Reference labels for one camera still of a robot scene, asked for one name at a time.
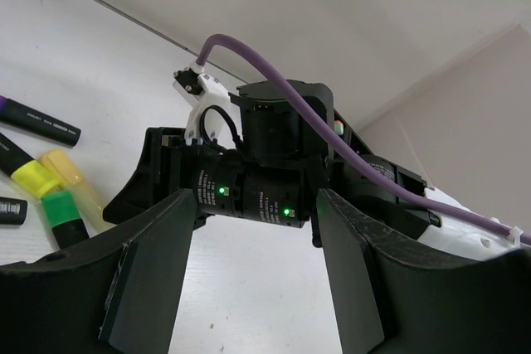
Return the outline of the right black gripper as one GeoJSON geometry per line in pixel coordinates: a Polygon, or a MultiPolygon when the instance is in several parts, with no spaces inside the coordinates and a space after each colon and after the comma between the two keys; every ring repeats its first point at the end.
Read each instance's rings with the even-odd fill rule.
{"type": "Polygon", "coordinates": [[[231,102],[243,148],[188,146],[183,129],[147,129],[139,163],[104,220],[120,224],[187,188],[197,200],[197,226],[223,215],[302,227],[328,184],[333,150],[270,82],[237,90],[231,102]]]}

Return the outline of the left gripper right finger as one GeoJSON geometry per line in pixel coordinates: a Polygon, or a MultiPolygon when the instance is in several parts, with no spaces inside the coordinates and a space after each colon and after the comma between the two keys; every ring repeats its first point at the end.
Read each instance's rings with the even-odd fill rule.
{"type": "Polygon", "coordinates": [[[343,352],[529,352],[529,250],[486,261],[450,255],[330,190],[317,210],[343,352]]]}

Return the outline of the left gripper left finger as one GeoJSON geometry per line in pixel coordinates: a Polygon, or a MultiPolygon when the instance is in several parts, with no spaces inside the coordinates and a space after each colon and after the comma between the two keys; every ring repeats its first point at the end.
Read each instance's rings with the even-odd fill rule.
{"type": "Polygon", "coordinates": [[[195,216],[181,190],[77,245],[4,265],[2,352],[168,352],[195,216]]]}

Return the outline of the yellow pastel highlighter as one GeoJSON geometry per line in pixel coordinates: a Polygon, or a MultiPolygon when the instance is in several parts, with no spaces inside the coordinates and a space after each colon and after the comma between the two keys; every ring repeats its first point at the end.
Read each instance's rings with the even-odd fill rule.
{"type": "Polygon", "coordinates": [[[55,149],[44,153],[40,163],[72,194],[78,209],[95,232],[102,233],[114,227],[113,223],[103,219],[105,202],[100,194],[64,151],[55,149]]]}

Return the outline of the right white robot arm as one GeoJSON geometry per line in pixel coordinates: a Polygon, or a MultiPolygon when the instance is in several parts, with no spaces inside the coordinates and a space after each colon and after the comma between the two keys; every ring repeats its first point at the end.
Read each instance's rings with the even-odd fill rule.
{"type": "Polygon", "coordinates": [[[519,228],[486,230],[371,182],[269,82],[241,86],[231,102],[240,125],[210,105],[198,116],[198,138],[186,129],[148,129],[138,166],[104,208],[104,219],[120,224],[186,188],[196,198],[196,226],[216,215],[294,228],[310,223],[320,246],[316,199],[319,190],[331,189],[363,214],[449,254],[485,260],[530,244],[519,228]]]}

